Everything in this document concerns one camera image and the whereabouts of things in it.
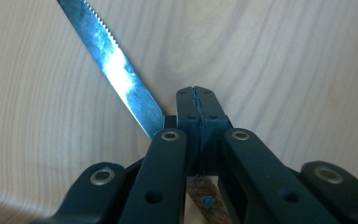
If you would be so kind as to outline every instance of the metal grommet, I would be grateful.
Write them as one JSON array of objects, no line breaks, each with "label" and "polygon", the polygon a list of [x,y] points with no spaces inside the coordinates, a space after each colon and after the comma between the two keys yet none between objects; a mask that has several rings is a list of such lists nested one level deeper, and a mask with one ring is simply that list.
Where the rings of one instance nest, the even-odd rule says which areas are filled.
[{"label": "metal grommet", "polygon": [[104,167],[92,173],[89,181],[93,185],[101,186],[109,183],[113,178],[115,178],[115,172],[109,167]]},{"label": "metal grommet", "polygon": [[179,134],[176,132],[165,132],[161,135],[165,141],[174,141],[179,138]]},{"label": "metal grommet", "polygon": [[232,133],[231,136],[233,138],[235,138],[237,140],[241,140],[241,141],[248,140],[251,137],[248,133],[243,132],[243,131],[235,131]]},{"label": "metal grommet", "polygon": [[340,184],[344,181],[342,175],[325,166],[316,167],[314,172],[319,178],[330,184]]}]

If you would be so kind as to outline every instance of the wooden surface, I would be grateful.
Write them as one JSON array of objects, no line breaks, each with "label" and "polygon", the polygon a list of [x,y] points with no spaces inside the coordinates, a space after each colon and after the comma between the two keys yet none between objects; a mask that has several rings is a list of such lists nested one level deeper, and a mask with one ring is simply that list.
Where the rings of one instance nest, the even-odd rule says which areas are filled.
[{"label": "wooden surface", "polygon": [[[202,86],[285,165],[358,177],[358,1],[89,2],[166,114]],[[52,215],[83,170],[149,142],[56,1],[0,0],[0,223]]]}]

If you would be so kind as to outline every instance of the dark plastic mechanism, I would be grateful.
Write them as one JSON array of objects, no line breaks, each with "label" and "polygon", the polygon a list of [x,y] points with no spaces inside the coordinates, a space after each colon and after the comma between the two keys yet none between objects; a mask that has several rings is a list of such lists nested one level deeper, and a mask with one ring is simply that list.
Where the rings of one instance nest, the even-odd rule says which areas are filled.
[{"label": "dark plastic mechanism", "polygon": [[358,179],[325,161],[306,163],[300,179],[342,223],[358,223]]},{"label": "dark plastic mechanism", "polygon": [[176,93],[177,127],[188,136],[189,175],[217,175],[217,150],[231,126],[214,93],[187,87]]},{"label": "dark plastic mechanism", "polygon": [[101,162],[89,167],[69,189],[58,212],[33,224],[104,223],[117,221],[121,213],[120,190],[126,180],[124,168]]},{"label": "dark plastic mechanism", "polygon": [[246,198],[245,210],[229,209],[238,222],[338,223],[254,133],[230,129],[224,137],[219,188],[231,181],[224,199],[235,200],[235,191]]},{"label": "dark plastic mechanism", "polygon": [[176,100],[142,160],[91,166],[53,217],[33,223],[182,223],[190,175],[219,176],[233,223],[358,223],[354,176],[322,161],[301,174],[285,167],[254,133],[232,128],[210,90],[184,88]]},{"label": "dark plastic mechanism", "polygon": [[164,129],[152,140],[119,223],[183,221],[185,183],[186,133]]}]

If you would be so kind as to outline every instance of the metal blade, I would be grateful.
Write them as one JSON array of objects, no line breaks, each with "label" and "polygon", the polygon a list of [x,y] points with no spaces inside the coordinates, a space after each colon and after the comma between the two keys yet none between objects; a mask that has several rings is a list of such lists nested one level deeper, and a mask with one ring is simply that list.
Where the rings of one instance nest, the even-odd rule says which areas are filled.
[{"label": "metal blade", "polygon": [[84,0],[58,0],[94,61],[149,138],[164,115],[101,19]]}]

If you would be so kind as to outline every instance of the knife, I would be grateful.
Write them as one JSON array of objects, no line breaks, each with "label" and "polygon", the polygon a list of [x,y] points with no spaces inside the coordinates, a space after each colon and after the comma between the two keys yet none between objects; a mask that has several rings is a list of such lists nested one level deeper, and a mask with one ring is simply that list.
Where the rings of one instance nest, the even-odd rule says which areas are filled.
[{"label": "knife", "polygon": [[85,0],[58,0],[92,58],[149,138],[165,116],[106,25]]}]

